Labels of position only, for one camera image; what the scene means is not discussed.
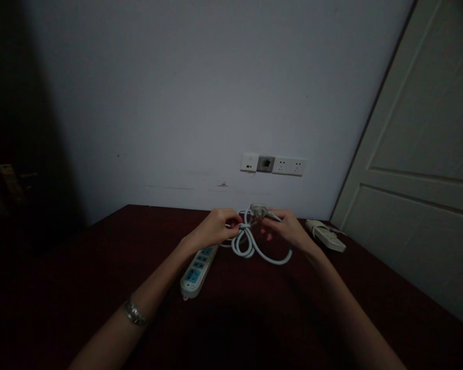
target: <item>bracelet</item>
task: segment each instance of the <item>bracelet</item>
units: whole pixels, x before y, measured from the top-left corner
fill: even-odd
[[[127,316],[132,324],[144,326],[149,322],[149,319],[142,316],[135,307],[134,302],[132,302],[132,296],[130,296],[123,306],[125,308],[125,316]]]

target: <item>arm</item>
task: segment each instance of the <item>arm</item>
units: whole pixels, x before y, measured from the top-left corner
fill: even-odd
[[[139,313],[151,319],[183,264],[197,251],[223,242],[238,234],[238,226],[227,229],[227,219],[243,222],[233,209],[213,209],[204,221],[163,261],[133,293]],[[146,327],[133,324],[121,307],[89,340],[69,369],[120,369]]]
[[[272,210],[282,218],[277,222],[265,218],[263,225],[273,229],[304,252],[323,285],[343,337],[357,363],[363,369],[406,369],[396,353],[348,290],[326,255],[314,243],[291,211]]]

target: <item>wall plate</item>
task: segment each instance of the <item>wall plate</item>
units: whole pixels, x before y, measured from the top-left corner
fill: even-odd
[[[259,156],[259,162],[257,163],[257,172],[272,172],[273,165],[274,157]]]
[[[257,170],[257,162],[259,160],[259,154],[255,153],[243,153],[242,164],[240,165],[241,171],[255,172]]]
[[[300,158],[290,158],[290,171],[289,175],[302,176],[304,174],[307,161]]]
[[[290,171],[290,158],[275,157],[272,173],[278,175],[288,175]]]

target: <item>dark red table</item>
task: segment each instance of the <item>dark red table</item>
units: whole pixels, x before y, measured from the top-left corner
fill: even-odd
[[[0,368],[68,366],[91,335],[164,260],[205,211],[126,206],[73,237],[0,294]],[[325,250],[408,368],[463,368],[463,324],[350,238]],[[266,244],[273,258],[284,241]],[[179,279],[127,368],[352,368],[313,269],[220,249],[200,295]]]

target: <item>door panel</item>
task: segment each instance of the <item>door panel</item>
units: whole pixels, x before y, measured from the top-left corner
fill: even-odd
[[[463,321],[463,2],[418,2],[331,221]]]

